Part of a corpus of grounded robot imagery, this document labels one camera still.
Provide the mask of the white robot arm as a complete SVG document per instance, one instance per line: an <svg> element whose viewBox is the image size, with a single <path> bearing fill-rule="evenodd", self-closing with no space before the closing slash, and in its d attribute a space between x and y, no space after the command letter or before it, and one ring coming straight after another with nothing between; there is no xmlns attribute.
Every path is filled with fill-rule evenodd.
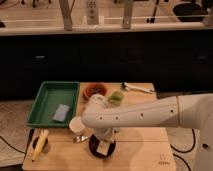
<svg viewBox="0 0 213 171"><path fill-rule="evenodd" d="M116 127L182 127L200 130L194 171L213 171L213 93L172 96L107 108L105 97L93 95L83 112L86 127L104 134Z"/></svg>

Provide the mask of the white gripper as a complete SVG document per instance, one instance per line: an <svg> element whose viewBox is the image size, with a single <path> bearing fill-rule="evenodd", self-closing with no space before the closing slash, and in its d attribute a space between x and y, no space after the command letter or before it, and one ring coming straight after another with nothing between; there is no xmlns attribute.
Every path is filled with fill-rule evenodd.
<svg viewBox="0 0 213 171"><path fill-rule="evenodd" d="M110 143L114 142L114 130L112 128L95 129L94 135L98 140L105 140Z"/></svg>

